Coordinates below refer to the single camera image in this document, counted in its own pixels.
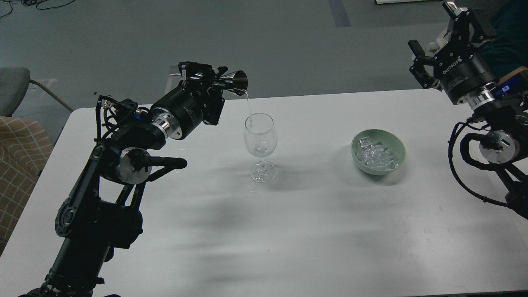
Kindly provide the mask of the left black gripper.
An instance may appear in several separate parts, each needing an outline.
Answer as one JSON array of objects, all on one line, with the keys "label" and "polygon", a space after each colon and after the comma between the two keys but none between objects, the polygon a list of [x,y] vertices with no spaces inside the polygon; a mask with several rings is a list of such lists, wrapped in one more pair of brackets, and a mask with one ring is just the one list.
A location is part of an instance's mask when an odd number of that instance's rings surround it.
[{"label": "left black gripper", "polygon": [[201,123],[218,125],[225,99],[223,90],[214,85],[188,85],[183,82],[209,83],[217,79],[212,65],[179,62],[181,83],[151,106],[153,123],[166,137],[183,140]]}]

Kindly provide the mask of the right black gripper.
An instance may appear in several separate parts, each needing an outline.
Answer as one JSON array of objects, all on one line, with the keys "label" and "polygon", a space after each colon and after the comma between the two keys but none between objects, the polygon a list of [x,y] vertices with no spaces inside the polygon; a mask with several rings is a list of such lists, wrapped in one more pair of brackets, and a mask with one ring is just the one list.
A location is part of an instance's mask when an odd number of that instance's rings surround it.
[{"label": "right black gripper", "polygon": [[[481,8],[458,6],[454,1],[443,2],[442,8],[450,17],[447,45],[432,57],[426,55],[417,40],[409,40],[414,55],[409,72],[423,89],[443,90],[452,104],[459,105],[469,93],[498,82],[475,48],[496,39],[497,32]],[[433,76],[425,66],[432,66]]]}]

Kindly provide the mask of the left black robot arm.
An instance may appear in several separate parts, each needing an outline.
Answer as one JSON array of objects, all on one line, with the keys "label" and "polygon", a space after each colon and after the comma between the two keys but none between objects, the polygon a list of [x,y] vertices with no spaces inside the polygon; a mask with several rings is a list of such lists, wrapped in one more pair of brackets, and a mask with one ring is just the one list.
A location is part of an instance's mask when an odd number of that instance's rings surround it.
[{"label": "left black robot arm", "polygon": [[64,239],[43,284],[27,297],[90,297],[104,284],[100,271],[115,249],[128,249],[143,233],[140,203],[147,183],[187,160],[159,157],[168,139],[183,140],[201,123],[217,125],[223,92],[245,94],[247,76],[181,62],[177,86],[151,107],[111,96],[96,105],[95,146],[55,218],[55,232]]}]

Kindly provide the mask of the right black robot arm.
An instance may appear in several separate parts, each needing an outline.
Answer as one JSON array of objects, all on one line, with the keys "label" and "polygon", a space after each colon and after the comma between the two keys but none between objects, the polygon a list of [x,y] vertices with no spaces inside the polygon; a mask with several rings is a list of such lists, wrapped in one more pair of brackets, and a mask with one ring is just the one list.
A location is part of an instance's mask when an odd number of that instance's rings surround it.
[{"label": "right black robot arm", "polygon": [[527,158],[527,2],[468,0],[469,7],[443,2],[447,29],[424,50],[417,40],[410,72],[422,88],[444,91],[454,105],[473,114],[455,124],[448,145],[451,173],[463,188],[453,150],[465,127],[483,122],[486,134],[466,134],[460,141],[462,159],[472,167],[498,175],[508,192],[505,202],[468,189],[484,202],[508,207],[527,217],[527,174],[515,162]]}]

